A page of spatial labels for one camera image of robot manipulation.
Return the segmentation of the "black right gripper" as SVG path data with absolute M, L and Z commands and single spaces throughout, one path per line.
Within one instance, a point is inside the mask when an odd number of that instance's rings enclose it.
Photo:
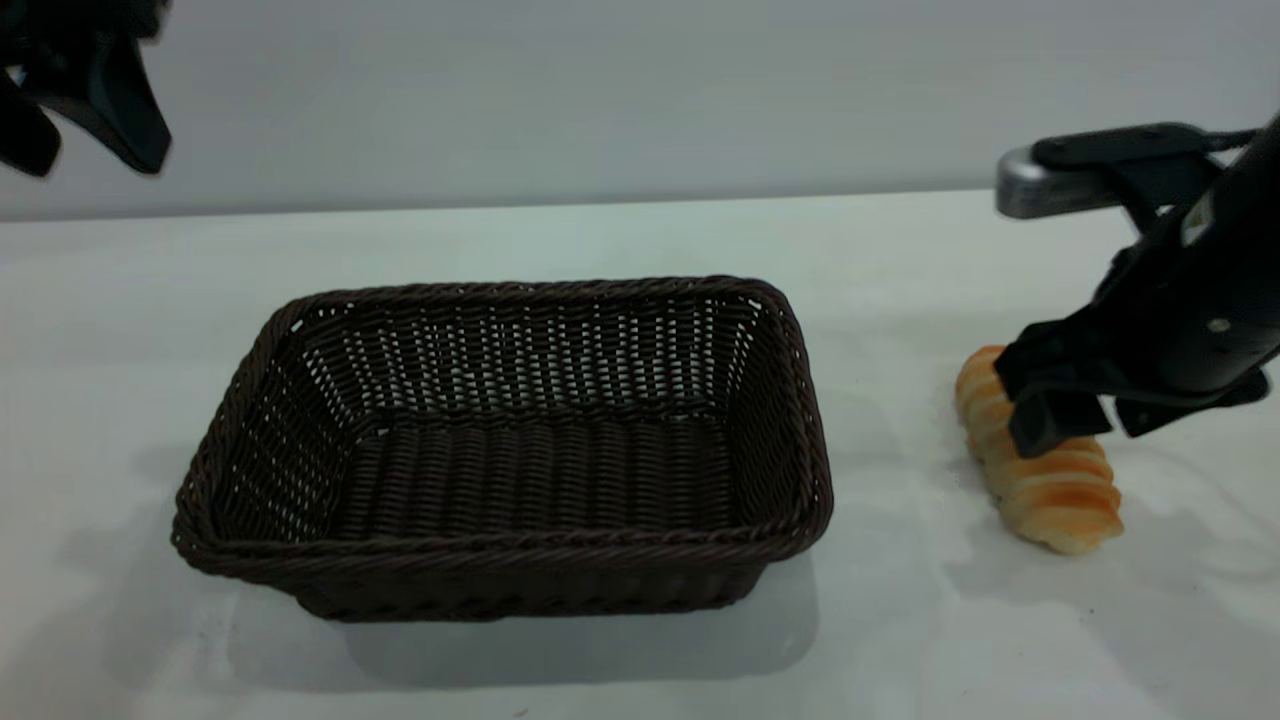
M 1029 325 L 996 368 L 1019 457 L 1268 397 L 1277 356 L 1277 122 L 1153 123 L 1042 138 L 998 164 L 996 208 L 1030 220 L 1120 208 L 1137 229 L 1092 299 Z

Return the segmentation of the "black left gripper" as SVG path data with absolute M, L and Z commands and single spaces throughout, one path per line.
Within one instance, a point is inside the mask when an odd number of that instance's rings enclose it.
M 35 178 L 49 176 L 61 151 L 61 136 L 44 113 L 49 110 L 132 170 L 159 174 L 172 133 L 140 45 L 161 33 L 170 6 L 170 1 L 3 1 L 3 164 Z M 9 73 L 17 67 L 23 67 L 20 86 Z

